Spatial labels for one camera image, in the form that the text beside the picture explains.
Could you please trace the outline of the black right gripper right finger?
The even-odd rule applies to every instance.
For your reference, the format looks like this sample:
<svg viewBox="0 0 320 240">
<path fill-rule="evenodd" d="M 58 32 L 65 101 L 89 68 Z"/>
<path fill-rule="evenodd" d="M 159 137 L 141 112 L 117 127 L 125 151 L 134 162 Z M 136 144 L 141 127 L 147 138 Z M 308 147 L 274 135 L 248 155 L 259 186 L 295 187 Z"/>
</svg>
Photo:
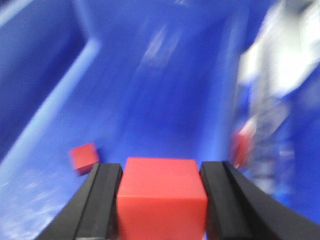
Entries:
<svg viewBox="0 0 320 240">
<path fill-rule="evenodd" d="M 320 226 L 263 192 L 227 161 L 204 161 L 209 240 L 318 240 Z"/>
</svg>

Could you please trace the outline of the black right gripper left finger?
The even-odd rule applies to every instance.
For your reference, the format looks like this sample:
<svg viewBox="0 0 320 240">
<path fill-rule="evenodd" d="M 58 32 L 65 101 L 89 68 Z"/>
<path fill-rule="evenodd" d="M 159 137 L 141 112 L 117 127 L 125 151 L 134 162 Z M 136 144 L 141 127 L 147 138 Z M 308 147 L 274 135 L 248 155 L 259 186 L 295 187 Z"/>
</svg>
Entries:
<svg viewBox="0 0 320 240">
<path fill-rule="evenodd" d="M 38 240 L 117 240 L 116 202 L 123 170 L 118 163 L 96 163 Z"/>
</svg>

